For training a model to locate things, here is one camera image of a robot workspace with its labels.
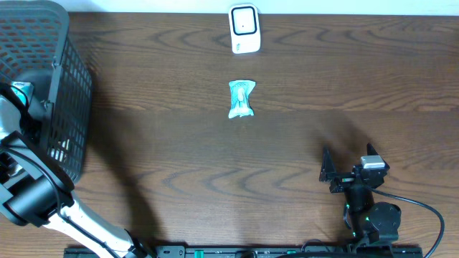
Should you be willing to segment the mint green wipes pack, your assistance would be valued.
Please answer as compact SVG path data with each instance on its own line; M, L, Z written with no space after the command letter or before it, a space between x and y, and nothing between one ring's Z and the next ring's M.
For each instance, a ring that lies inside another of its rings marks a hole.
M229 82L231 93L231 108L228 118L253 116L254 111L250 107L250 93L254 90L256 82L252 80L234 80Z

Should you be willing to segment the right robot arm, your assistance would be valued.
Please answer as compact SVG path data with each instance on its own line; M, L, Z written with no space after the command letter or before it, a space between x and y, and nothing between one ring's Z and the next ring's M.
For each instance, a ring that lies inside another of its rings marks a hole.
M377 247L389 249L392 242L399 239L400 207L375 202L373 197L374 190L384 183L389 169L388 163L370 143L366 145L366 155L360 158L360 163L345 173L338 172L329 149L323 149L319 181L330 183L331 193L345 195L343 218L354 235L348 244L351 253Z

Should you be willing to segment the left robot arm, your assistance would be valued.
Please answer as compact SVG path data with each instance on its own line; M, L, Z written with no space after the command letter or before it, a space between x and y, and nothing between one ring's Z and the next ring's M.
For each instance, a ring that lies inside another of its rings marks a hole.
M39 147L42 123L29 113L31 99L23 87L1 84L1 213L18 226L61 232L99 257L156 257L78 198L71 178Z

